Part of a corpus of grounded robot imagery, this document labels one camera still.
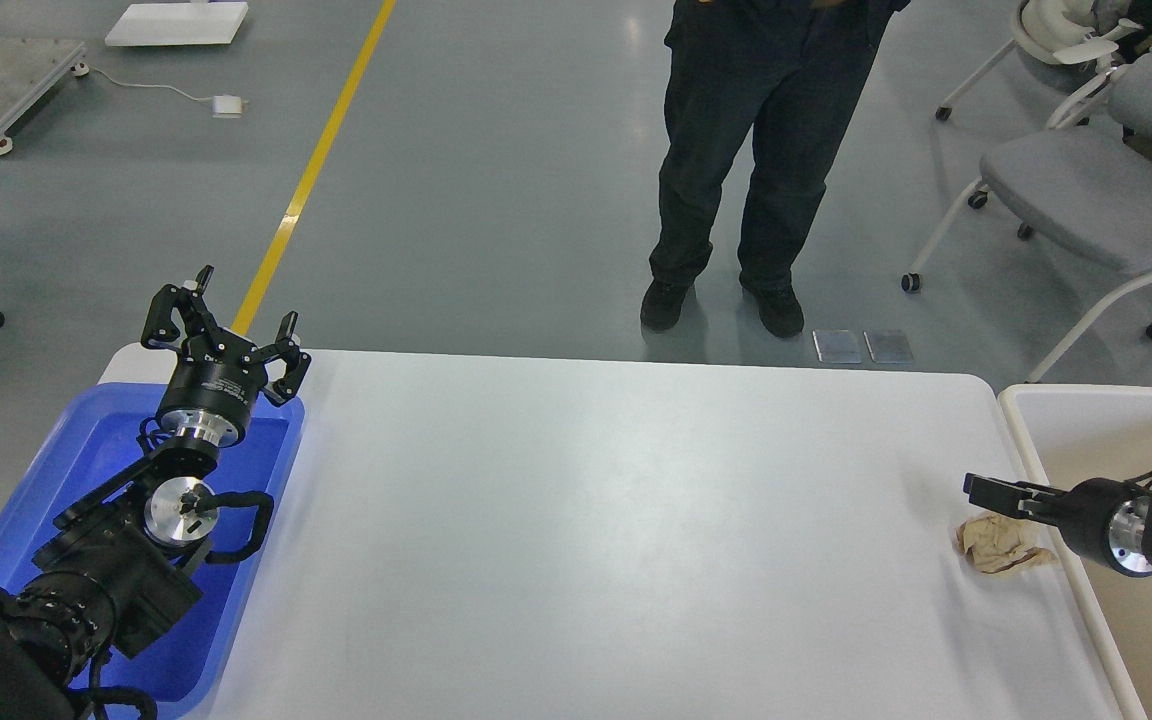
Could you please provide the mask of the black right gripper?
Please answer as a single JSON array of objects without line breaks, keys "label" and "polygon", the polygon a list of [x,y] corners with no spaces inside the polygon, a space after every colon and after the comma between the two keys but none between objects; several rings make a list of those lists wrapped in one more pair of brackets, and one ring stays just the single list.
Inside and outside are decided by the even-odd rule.
[{"label": "black right gripper", "polygon": [[1079,558],[1130,578],[1152,577],[1144,551],[1151,493],[1106,478],[1070,488],[967,473],[970,505],[1011,520],[1056,521],[1062,541]]}]

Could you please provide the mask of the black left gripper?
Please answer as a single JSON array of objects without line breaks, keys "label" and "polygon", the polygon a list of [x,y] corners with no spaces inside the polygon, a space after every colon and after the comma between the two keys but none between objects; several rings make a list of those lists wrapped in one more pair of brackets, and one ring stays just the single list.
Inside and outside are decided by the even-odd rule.
[{"label": "black left gripper", "polygon": [[223,340],[204,301],[214,270],[204,266],[191,282],[165,285],[156,291],[141,346],[179,354],[157,407],[159,429],[227,448],[247,437],[259,393],[274,407],[297,397],[312,357],[296,334],[298,313],[283,316],[270,344],[256,347],[244,338]]}]

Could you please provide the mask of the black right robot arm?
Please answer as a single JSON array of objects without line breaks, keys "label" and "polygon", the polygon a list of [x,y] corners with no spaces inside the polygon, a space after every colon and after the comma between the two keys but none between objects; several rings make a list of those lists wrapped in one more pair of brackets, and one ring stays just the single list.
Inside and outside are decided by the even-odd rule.
[{"label": "black right robot arm", "polygon": [[1056,528],[1084,560],[1124,577],[1152,577],[1152,470],[1126,480],[1091,478],[1074,488],[967,473],[963,492],[980,509]]}]

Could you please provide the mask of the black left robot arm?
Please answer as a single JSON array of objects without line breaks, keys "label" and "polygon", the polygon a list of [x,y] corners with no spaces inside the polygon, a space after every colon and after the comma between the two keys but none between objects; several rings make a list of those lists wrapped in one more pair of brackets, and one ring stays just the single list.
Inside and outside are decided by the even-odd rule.
[{"label": "black left robot arm", "polygon": [[141,343],[174,353],[175,367],[142,423],[141,458],[59,511],[35,579],[0,588],[0,719],[105,719],[115,705],[156,719],[151,694],[103,683],[111,655],[132,659],[177,626],[204,596],[202,564],[238,564],[268,537],[268,492],[219,492],[206,479],[247,438],[260,397],[297,396],[311,357],[293,311],[264,346],[217,323],[211,275],[204,266],[151,300]]}]

